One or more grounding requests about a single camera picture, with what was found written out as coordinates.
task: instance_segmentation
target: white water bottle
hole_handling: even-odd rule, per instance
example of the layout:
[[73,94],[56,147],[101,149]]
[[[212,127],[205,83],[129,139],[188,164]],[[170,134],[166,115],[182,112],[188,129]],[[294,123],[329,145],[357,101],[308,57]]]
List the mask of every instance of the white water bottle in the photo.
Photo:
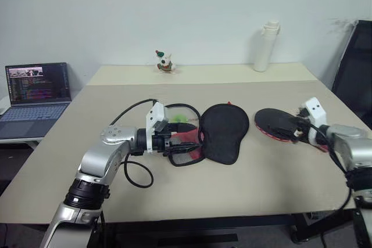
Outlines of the white water bottle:
[[253,65],[255,71],[264,72],[267,70],[279,30],[279,21],[268,21],[263,26],[260,48],[257,52],[255,64]]

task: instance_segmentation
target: open laptop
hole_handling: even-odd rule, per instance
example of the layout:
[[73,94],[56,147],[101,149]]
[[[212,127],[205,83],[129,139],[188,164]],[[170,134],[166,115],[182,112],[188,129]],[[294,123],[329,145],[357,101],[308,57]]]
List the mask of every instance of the open laptop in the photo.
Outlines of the open laptop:
[[10,108],[0,139],[42,138],[71,102],[67,63],[5,66]]

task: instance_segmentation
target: toy figurine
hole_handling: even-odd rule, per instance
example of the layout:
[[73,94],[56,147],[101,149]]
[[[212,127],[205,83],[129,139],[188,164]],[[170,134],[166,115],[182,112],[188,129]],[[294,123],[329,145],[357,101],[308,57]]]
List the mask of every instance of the toy figurine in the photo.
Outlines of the toy figurine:
[[155,51],[155,52],[156,52],[156,56],[160,60],[160,63],[156,65],[158,69],[165,73],[171,73],[176,68],[176,65],[174,65],[170,61],[170,57],[172,54],[165,55],[164,52],[159,52],[159,51]]

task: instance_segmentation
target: laptop screen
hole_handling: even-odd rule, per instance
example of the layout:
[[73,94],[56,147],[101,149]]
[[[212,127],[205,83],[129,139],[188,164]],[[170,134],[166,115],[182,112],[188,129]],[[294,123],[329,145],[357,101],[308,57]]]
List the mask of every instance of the laptop screen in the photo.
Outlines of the laptop screen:
[[12,105],[71,101],[67,63],[5,66]]

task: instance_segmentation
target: laptop keyboard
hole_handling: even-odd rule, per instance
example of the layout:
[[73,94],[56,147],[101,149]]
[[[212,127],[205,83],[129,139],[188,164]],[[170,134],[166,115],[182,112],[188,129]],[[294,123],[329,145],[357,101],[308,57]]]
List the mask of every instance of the laptop keyboard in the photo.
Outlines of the laptop keyboard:
[[1,118],[4,121],[22,120],[49,120],[58,119],[67,105],[38,106],[38,107],[11,107]]

